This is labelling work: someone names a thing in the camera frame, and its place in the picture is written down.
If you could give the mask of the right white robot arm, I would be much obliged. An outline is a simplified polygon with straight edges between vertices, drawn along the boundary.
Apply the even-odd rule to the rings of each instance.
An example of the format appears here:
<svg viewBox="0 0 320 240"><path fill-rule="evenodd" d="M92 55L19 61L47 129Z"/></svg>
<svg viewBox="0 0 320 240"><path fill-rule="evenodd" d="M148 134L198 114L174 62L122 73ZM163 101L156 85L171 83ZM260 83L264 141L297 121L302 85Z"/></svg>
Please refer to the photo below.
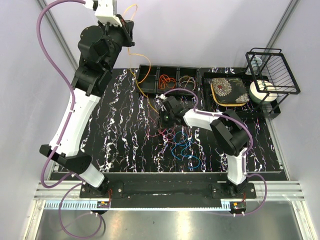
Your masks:
<svg viewBox="0 0 320 240"><path fill-rule="evenodd" d="M175 125L212 131L219 147L227 156L228 195L239 198L245 192L247 180L246 157L253 146L252 135L234 110L208 112L184 107L174 96L160 96L162 106L158 110L160 129Z"/></svg>

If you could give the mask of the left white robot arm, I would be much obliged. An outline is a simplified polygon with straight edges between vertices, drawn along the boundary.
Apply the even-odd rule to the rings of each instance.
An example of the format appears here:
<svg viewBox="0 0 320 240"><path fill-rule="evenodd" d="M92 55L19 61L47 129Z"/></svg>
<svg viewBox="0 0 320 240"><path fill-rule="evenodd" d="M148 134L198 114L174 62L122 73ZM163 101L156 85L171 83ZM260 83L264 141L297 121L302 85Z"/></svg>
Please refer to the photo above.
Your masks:
<svg viewBox="0 0 320 240"><path fill-rule="evenodd" d="M112 70L122 48L135 45L134 22L120 18L121 26L110 23L86 27L80 34L79 66L71 82L71 94L56 135L39 152L87 182L97 198L108 193L104 175L92 157L80 150L80 141L95 106L112 80Z"/></svg>

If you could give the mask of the black three-compartment bin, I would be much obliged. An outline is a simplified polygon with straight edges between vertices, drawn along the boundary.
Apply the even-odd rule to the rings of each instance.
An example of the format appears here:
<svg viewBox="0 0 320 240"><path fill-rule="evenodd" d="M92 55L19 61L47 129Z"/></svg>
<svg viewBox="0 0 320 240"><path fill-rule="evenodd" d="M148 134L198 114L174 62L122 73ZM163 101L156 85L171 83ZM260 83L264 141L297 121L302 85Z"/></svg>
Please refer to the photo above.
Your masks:
<svg viewBox="0 0 320 240"><path fill-rule="evenodd" d="M169 90L174 96L189 97L197 93L199 69L185 66L140 65L137 71L138 92L161 95Z"/></svg>

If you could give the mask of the black tray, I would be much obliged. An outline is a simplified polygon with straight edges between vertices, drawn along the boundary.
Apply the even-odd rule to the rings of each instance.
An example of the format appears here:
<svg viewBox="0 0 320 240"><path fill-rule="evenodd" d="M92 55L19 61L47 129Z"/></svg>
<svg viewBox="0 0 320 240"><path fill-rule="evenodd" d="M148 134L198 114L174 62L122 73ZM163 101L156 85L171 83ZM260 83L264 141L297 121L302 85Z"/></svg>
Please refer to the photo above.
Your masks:
<svg viewBox="0 0 320 240"><path fill-rule="evenodd" d="M234 110L240 118L264 118L265 114L262 109L262 104L261 103L255 103L250 99L249 96L249 102L247 102L243 106L228 106L224 107L221 105L218 105L212 95L212 90L211 90L211 80L213 78L241 78L246 90L248 92L249 96L249 89L250 89L250 84L252 83L251 77L249 75L246 75L244 72L240 73L220 73L220 72L205 72L201 75L200 77L200 87L202 90L202 103L203 107L206 111L209 112L218 112L218 111L225 111L227 109Z"/></svg>

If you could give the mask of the white ceramic bowl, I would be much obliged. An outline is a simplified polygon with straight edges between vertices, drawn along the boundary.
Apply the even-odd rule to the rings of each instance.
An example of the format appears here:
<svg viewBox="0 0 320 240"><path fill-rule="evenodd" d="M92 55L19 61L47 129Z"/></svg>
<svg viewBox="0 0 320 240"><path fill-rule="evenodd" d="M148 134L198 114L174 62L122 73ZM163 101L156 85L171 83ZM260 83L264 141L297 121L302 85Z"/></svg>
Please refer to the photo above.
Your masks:
<svg viewBox="0 0 320 240"><path fill-rule="evenodd" d="M276 90L272 83L270 83L267 80L258 79L257 84L261 92L258 91L254 81L250 84L250 87L249 87L249 97L254 103L256 104L261 103L262 105L266 105L277 99L278 97L277 93L275 92L269 93L270 91Z"/></svg>

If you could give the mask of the pale blue cup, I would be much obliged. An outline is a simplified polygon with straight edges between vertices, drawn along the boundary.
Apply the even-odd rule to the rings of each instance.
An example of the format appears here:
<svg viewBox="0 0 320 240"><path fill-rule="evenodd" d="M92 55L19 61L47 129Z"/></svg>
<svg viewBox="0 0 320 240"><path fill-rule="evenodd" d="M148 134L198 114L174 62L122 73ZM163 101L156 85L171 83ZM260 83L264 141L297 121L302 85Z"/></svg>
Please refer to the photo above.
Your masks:
<svg viewBox="0 0 320 240"><path fill-rule="evenodd" d="M263 64L262 59L258 56L254 56L250 63L252 66L252 71L251 71L250 67L248 67L245 74L246 75L257 75L260 71L262 64Z"/></svg>

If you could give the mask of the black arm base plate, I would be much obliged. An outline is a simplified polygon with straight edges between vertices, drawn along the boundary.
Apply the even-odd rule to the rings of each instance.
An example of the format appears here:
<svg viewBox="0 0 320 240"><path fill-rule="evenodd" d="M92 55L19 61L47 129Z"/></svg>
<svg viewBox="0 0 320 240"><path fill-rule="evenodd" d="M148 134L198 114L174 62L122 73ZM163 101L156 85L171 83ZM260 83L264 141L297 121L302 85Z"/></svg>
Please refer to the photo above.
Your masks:
<svg viewBox="0 0 320 240"><path fill-rule="evenodd" d="M253 183L233 187L226 173L106 173L98 188L83 185L80 198L111 197L116 209L219 208L221 200L255 200Z"/></svg>

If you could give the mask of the aluminium ruler rail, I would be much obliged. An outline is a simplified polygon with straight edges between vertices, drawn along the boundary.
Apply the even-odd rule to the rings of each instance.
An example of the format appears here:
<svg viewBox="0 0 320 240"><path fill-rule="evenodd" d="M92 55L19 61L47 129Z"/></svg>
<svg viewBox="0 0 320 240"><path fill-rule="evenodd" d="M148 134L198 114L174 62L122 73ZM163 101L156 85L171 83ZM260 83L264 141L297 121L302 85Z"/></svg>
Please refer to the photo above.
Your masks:
<svg viewBox="0 0 320 240"><path fill-rule="evenodd" d="M65 200L61 210L88 210L88 211L196 211L196 212L224 212L240 210L240 204L221 200L218 206L213 207L119 207L115 203L102 203L98 200Z"/></svg>

